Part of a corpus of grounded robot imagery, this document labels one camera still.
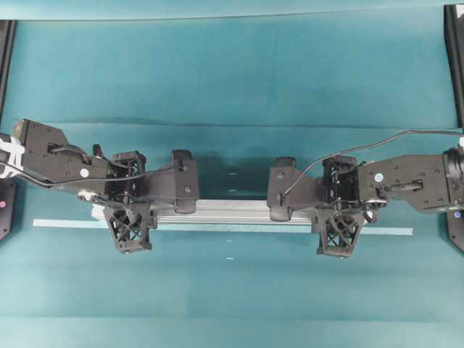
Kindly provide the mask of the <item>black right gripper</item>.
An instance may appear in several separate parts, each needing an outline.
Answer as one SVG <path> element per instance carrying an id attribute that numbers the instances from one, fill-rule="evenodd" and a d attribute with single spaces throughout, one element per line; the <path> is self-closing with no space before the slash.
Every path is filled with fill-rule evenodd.
<path id="1" fill-rule="evenodd" d="M 277 157 L 270 169 L 267 205 L 272 221 L 288 222 L 294 211 L 335 207 L 337 203 L 357 199 L 354 173 L 314 179 L 308 175 L 300 177 L 302 172 L 296 165 L 294 157 Z"/>

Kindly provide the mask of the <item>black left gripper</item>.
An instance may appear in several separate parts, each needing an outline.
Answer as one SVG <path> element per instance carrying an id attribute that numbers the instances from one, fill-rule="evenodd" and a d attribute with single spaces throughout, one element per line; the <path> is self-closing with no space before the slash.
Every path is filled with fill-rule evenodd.
<path id="1" fill-rule="evenodd" d="M 197 163 L 190 151 L 173 150 L 171 163 L 150 173 L 145 171 L 142 159 L 119 159 L 116 163 L 117 176 L 122 180 L 107 184 L 108 207 L 165 203 L 173 206 L 176 214 L 196 212 Z"/>

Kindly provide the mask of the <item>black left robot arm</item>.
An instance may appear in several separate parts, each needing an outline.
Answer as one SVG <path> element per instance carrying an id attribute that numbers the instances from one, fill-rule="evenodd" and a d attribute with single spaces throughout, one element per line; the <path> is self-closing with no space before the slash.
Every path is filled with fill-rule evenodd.
<path id="1" fill-rule="evenodd" d="M 147 204 L 171 206 L 178 214 L 196 211 L 197 165 L 191 152 L 174 150 L 159 170 L 146 170 L 138 151 L 108 159 L 99 145 L 92 154 L 72 145 L 59 128 L 23 119 L 11 134 L 1 135 L 1 177 L 18 176 L 47 189 L 63 190 L 80 199 L 115 209 Z"/>

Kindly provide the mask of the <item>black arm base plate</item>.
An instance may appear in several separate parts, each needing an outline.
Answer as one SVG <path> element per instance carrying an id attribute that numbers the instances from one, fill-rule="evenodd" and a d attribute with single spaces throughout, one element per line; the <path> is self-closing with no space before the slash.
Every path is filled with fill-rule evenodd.
<path id="1" fill-rule="evenodd" d="M 464 252 L 462 210 L 439 214 L 439 236 L 461 254 Z"/>

